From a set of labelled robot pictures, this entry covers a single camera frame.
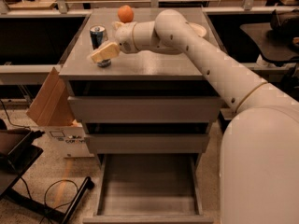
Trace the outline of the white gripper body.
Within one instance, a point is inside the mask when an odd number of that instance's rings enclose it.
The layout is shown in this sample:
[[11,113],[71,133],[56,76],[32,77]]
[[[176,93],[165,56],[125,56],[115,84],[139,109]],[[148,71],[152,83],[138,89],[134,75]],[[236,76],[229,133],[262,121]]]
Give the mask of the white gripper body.
[[123,53],[137,53],[134,41],[135,22],[125,23],[115,32],[115,41]]

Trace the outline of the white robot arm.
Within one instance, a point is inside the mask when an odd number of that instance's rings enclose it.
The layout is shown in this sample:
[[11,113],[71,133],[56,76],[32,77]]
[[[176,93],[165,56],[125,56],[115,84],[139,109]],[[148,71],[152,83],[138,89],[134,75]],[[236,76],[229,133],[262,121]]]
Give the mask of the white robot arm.
[[221,142],[221,224],[299,224],[299,103],[200,37],[173,9],[119,26],[91,59],[141,50],[184,53],[235,112]]

